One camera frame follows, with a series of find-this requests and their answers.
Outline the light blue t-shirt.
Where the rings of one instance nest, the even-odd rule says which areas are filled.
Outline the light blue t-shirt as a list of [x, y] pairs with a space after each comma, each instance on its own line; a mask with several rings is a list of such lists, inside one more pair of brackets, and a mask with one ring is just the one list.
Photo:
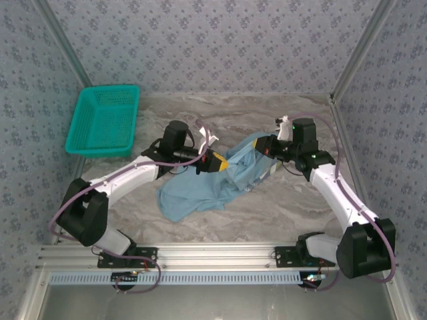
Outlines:
[[194, 211], [224, 210], [236, 197], [251, 191], [267, 179], [278, 166], [253, 147], [255, 132], [224, 153], [227, 169], [216, 173], [195, 173], [195, 168], [180, 169], [157, 191], [157, 205], [162, 215], [172, 222], [181, 221]]

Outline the green plastic basket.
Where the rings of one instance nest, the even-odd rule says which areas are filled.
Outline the green plastic basket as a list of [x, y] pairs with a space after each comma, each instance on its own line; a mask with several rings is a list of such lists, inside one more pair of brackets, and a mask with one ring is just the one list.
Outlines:
[[69, 128], [66, 152], [85, 158], [130, 156], [138, 107], [136, 85], [84, 88]]

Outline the small black circuit board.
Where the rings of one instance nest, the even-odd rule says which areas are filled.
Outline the small black circuit board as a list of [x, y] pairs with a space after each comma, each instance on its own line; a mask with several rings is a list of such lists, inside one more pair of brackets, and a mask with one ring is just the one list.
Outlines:
[[312, 272], [300, 272], [302, 283], [300, 287], [308, 289], [317, 289], [323, 280], [326, 279], [326, 275], [323, 273], [312, 273]]
[[129, 291], [137, 283], [137, 273], [126, 271], [126, 272], [114, 272], [110, 276], [110, 282], [112, 286], [118, 291]]

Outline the aluminium mounting rail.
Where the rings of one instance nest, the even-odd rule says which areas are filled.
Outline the aluminium mounting rail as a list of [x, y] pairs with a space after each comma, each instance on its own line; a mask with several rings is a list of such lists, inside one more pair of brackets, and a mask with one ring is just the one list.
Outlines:
[[[277, 243], [142, 243], [157, 248], [162, 271], [277, 271]], [[78, 243], [44, 245], [37, 271], [96, 271], [97, 256]]]

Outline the aluminium corner post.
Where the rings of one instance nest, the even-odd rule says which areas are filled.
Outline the aluminium corner post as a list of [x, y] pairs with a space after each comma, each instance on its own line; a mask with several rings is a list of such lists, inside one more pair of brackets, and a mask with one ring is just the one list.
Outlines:
[[397, 0], [378, 0], [371, 17], [369, 18], [359, 40], [354, 47], [348, 62], [346, 63], [341, 75], [339, 76], [333, 91], [330, 93], [332, 102], [338, 103], [346, 92], [354, 75], [361, 66], [370, 47], [381, 31], [390, 12], [396, 5]]
[[47, 0], [31, 0], [82, 87], [93, 83]]

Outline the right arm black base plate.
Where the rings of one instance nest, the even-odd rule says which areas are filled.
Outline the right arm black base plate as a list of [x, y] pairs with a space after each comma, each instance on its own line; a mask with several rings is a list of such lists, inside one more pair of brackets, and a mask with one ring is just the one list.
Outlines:
[[274, 259], [277, 268], [285, 267], [321, 267], [326, 263], [329, 267], [334, 267], [335, 262], [324, 258], [312, 257], [306, 249], [296, 246], [278, 246], [274, 248]]

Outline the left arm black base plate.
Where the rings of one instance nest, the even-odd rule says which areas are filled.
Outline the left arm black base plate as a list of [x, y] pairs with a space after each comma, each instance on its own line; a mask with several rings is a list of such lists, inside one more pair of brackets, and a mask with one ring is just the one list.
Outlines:
[[97, 267], [100, 269], [155, 269], [157, 247], [131, 245], [120, 257], [105, 251], [99, 253]]

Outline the aluminium frame leg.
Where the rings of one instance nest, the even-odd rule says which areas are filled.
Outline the aluminium frame leg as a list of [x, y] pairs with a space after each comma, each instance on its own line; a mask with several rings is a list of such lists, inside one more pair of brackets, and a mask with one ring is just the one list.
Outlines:
[[402, 281], [395, 277], [394, 280], [387, 282], [386, 288], [396, 320], [416, 320], [411, 310], [408, 293], [404, 290]]
[[15, 320], [38, 320], [49, 286], [49, 271], [36, 270], [27, 285]]

